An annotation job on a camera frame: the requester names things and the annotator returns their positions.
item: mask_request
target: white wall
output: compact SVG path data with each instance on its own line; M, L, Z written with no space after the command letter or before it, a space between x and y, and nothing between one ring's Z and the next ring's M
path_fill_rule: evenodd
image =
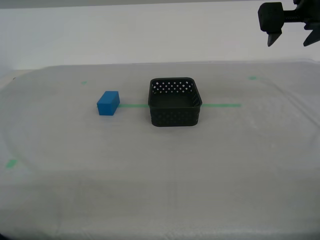
M320 43L287 23L267 47L258 21L265 1L0 9L0 63L52 65L213 60L320 60ZM293 9L292 0L284 0Z

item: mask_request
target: white surface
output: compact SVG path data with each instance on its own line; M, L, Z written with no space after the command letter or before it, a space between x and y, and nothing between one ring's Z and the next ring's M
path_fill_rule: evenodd
M0 91L0 233L317 240L319 74L315 62L217 62L17 77ZM181 76L195 79L203 103L242 107L202 107L194 127L154 127L147 108L98 115L105 90L145 104L151 79ZM11 169L9 159L18 161Z
M225 2L239 0L1 0L0 8L57 8L105 5L132 4L167 4L167 3L196 3L196 2Z
M265 1L0 10L0 62L14 70L56 65L214 60L320 60L310 31L285 24L270 48L259 27ZM283 7L294 9L292 0Z

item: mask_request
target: black plastic basket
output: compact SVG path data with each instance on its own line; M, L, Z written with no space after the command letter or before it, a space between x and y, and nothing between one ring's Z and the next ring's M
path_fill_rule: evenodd
M150 82L148 105L157 127L194 126L202 100L192 78L155 78Z

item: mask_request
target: green marker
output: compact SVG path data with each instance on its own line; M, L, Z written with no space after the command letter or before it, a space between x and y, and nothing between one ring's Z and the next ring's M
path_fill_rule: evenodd
M12 169L16 164L17 164L17 160L16 159L10 159L6 165L5 165L5 168L6 169Z

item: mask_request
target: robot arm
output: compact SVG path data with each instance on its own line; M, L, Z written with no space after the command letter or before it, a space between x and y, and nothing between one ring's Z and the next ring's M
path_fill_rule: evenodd
M284 11L281 2L265 2L258 11L260 28L268 34L270 47L282 34L284 23L305 23L305 30L312 30L303 45L320 41L320 0L293 0L295 10Z

